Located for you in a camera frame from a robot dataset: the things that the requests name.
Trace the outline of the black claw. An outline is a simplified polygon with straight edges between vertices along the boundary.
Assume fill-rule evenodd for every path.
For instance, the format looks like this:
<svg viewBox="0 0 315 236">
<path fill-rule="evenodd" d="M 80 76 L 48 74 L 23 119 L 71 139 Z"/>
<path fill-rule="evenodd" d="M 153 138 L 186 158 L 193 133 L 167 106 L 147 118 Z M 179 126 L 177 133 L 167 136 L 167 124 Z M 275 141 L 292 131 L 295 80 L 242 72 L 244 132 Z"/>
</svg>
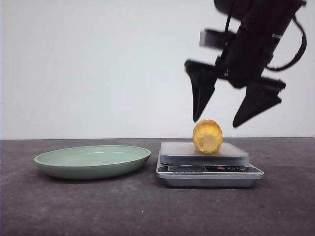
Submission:
<svg viewBox="0 0 315 236">
<path fill-rule="evenodd" d="M 246 87 L 246 95 L 234 117 L 233 127 L 280 104 L 282 100 L 278 94 L 286 83 L 261 76 L 276 46 L 277 39 L 272 37 L 269 27 L 242 23 L 236 33 L 229 30 L 217 33 L 215 47 L 221 49 L 222 54 L 215 66 L 187 60 L 184 66 L 192 87 L 193 121 L 199 120 L 215 91 L 217 79 L 227 80 L 237 89 Z"/>
</svg>

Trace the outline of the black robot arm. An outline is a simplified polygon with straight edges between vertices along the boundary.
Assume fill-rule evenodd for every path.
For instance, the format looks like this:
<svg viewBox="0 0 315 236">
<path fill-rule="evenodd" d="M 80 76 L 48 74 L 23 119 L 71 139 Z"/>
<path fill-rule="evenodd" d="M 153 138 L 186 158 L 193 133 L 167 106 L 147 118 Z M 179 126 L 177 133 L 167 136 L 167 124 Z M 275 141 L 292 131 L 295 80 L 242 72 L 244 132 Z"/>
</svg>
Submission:
<svg viewBox="0 0 315 236">
<path fill-rule="evenodd" d="M 280 104 L 279 92 L 285 88 L 281 80 L 262 76 L 265 69 L 282 71 L 297 63 L 307 47 L 302 36 L 294 58 L 280 67 L 271 67 L 273 53 L 296 12 L 306 5 L 304 0 L 217 0 L 216 9 L 229 19 L 240 21 L 236 32 L 205 29 L 200 33 L 202 47 L 219 49 L 221 55 L 214 65 L 193 60 L 185 62 L 190 77 L 193 112 L 197 121 L 215 90 L 217 79 L 227 80 L 237 88 L 245 88 L 245 98 L 238 109 L 233 126 L 238 127 L 254 116 Z"/>
</svg>

